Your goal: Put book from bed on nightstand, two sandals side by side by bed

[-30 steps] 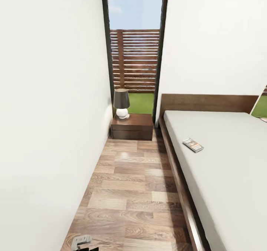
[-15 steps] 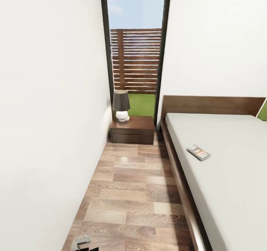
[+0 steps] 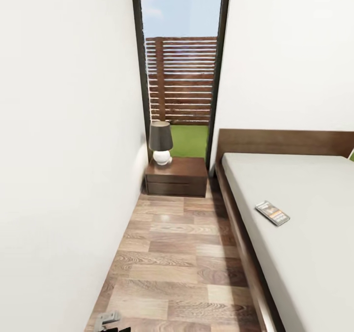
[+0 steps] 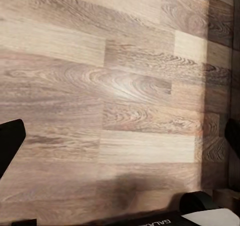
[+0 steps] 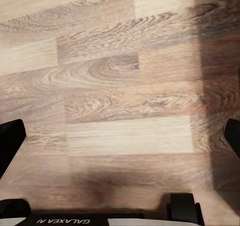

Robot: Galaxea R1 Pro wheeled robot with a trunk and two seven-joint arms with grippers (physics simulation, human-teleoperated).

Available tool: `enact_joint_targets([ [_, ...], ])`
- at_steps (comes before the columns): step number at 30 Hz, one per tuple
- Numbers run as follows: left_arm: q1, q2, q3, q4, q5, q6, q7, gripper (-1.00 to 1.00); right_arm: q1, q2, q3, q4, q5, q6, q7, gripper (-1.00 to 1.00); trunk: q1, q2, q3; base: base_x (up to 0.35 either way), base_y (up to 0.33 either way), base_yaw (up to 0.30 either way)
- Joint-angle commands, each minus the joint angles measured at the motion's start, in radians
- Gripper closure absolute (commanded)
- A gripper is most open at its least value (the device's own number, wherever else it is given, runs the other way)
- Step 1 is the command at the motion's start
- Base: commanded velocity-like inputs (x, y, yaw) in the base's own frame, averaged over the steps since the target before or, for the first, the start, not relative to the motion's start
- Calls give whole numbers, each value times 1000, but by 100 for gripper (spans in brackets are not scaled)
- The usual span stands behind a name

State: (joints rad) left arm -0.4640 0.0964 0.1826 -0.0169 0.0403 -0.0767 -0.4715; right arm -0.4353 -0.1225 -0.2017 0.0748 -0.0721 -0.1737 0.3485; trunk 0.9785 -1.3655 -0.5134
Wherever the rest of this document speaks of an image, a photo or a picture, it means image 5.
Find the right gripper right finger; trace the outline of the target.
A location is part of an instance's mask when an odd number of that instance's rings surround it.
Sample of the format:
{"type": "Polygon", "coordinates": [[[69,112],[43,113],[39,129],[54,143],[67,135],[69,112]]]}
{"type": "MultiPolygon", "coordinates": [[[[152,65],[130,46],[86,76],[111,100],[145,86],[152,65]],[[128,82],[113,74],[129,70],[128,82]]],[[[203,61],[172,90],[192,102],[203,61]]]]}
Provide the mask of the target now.
{"type": "Polygon", "coordinates": [[[240,121],[230,118],[227,121],[224,136],[240,159],[240,121]]]}

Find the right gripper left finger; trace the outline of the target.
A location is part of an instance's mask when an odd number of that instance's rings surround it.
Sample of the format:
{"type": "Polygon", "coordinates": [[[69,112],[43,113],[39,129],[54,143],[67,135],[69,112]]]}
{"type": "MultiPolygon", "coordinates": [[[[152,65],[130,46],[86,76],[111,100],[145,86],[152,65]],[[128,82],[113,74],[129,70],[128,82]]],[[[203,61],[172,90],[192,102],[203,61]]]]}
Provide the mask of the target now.
{"type": "Polygon", "coordinates": [[[0,124],[0,179],[26,138],[22,119],[0,124]]]}

